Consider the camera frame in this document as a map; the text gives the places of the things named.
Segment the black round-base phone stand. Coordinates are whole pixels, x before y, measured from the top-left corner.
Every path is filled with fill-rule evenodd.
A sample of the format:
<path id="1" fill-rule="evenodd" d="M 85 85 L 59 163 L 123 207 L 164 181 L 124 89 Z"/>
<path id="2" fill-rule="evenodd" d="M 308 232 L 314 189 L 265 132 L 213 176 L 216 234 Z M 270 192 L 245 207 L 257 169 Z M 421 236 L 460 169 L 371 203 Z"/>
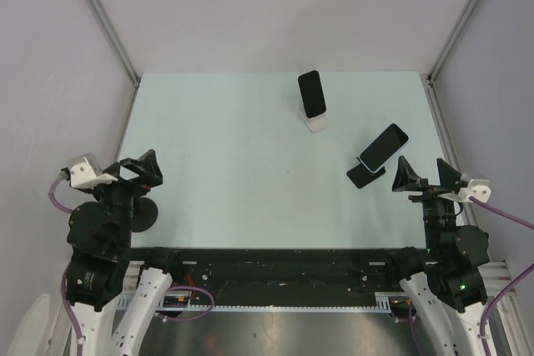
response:
<path id="1" fill-rule="evenodd" d="M 157 204 L 150 198 L 141 198 L 134 206 L 131 229 L 134 233 L 142 233 L 152 228 L 159 216 Z"/>

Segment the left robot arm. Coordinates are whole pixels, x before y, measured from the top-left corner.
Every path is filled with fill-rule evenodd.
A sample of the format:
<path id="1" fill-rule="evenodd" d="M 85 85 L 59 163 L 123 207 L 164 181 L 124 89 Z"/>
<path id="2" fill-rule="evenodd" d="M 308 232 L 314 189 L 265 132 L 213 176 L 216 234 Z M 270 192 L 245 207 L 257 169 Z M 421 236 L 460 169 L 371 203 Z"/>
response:
<path id="1" fill-rule="evenodd" d="M 68 221 L 72 257 L 63 274 L 63 306 L 73 328 L 74 355 L 136 355 L 156 308 L 186 274 L 178 250 L 151 248 L 133 298 L 119 324 L 113 319 L 131 262 L 133 233 L 156 222 L 159 211 L 147 197 L 163 183 L 156 152 L 100 168 L 86 153 L 68 161 L 63 174 L 71 188 L 94 200 L 76 207 Z"/>

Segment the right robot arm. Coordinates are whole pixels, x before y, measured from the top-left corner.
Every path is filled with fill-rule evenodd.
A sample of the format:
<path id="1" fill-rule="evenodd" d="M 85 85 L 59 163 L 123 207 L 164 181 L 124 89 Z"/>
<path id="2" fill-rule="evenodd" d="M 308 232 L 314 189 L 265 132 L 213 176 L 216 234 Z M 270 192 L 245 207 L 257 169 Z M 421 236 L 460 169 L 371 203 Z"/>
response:
<path id="1" fill-rule="evenodd" d="M 480 268 L 489 263 L 489 236 L 473 225 L 460 225 L 456 205 L 491 196 L 490 182 L 470 178 L 437 159 L 440 182 L 419 176 L 398 158 L 392 189 L 408 192 L 422 206 L 426 251 L 405 247 L 386 258 L 385 281 L 403 290 L 438 355 L 483 355 L 492 341 L 477 330 L 488 297 Z"/>

